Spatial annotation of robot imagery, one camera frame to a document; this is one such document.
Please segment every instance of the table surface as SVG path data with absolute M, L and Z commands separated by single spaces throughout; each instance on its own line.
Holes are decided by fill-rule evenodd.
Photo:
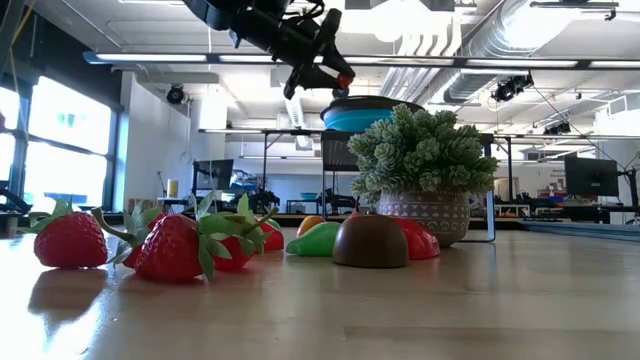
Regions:
M 498 236 L 393 270 L 270 253 L 209 286 L 0 240 L 0 359 L 638 359 L 640 244 Z

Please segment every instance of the patterned pot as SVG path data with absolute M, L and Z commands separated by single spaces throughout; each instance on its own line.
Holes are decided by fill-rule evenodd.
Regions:
M 416 221 L 438 238 L 441 248 L 462 240 L 469 228 L 469 196 L 463 192 L 383 193 L 378 212 Z

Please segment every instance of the potted plant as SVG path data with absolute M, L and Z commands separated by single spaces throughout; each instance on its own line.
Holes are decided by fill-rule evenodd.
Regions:
M 349 141 L 360 169 L 352 191 L 379 201 L 380 214 L 422 224 L 441 247 L 465 236 L 468 194 L 492 189 L 498 167 L 496 159 L 482 156 L 478 130 L 456 129 L 456 119 L 450 111 L 413 113 L 398 105 L 390 121 L 377 121 Z

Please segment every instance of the computer monitor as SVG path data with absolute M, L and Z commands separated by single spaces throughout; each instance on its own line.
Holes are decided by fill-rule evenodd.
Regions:
M 231 184 L 233 160 L 193 162 L 193 192 L 198 190 L 228 190 Z
M 567 194 L 614 196 L 618 194 L 618 164 L 613 160 L 565 158 Z

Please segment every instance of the green succulent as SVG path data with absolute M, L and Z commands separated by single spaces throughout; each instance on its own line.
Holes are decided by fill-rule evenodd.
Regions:
M 402 104 L 393 109 L 391 121 L 377 121 L 351 137 L 349 150 L 360 169 L 353 193 L 376 202 L 383 192 L 492 189 L 497 160 L 482 156 L 474 126 L 456 129 L 456 120 L 451 111 L 413 113 Z

